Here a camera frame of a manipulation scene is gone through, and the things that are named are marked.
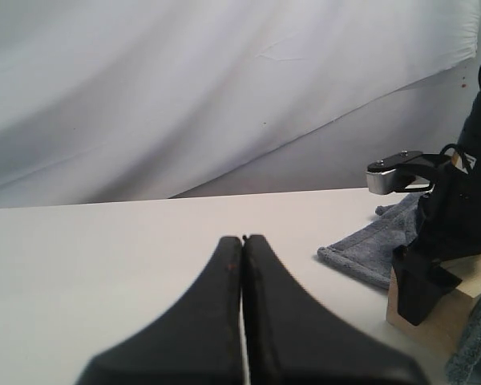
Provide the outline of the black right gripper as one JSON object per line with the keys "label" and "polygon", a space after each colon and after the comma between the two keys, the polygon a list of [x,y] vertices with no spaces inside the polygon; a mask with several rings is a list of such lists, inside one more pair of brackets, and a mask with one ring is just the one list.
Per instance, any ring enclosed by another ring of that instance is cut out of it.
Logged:
{"label": "black right gripper", "polygon": [[414,249],[395,248],[391,264],[398,314],[418,326],[462,282],[440,263],[481,253],[481,155],[416,152],[414,170],[433,189],[418,202],[422,222]]}

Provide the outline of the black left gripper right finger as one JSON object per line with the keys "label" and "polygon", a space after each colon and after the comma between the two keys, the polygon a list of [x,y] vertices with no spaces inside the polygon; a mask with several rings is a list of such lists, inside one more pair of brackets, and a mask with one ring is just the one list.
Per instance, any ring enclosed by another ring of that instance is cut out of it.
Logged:
{"label": "black left gripper right finger", "polygon": [[313,298],[262,235],[245,237],[243,311],[252,384],[426,384],[410,356]]}

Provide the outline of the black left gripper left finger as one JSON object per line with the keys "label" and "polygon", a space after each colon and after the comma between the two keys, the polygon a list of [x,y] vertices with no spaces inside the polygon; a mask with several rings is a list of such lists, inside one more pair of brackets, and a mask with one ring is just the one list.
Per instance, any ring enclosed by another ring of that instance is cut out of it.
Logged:
{"label": "black left gripper left finger", "polygon": [[96,355],[80,384],[242,384],[242,242],[222,237],[200,275],[153,323]]}

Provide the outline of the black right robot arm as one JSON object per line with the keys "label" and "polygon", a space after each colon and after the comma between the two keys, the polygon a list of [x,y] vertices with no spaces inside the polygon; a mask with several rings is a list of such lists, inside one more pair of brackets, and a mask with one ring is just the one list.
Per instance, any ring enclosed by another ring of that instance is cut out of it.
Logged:
{"label": "black right robot arm", "polygon": [[398,282],[398,313],[417,326],[461,280],[443,261],[481,253],[481,65],[479,91],[459,139],[436,154],[434,166],[419,175],[433,189],[420,196],[416,238],[393,252]]}

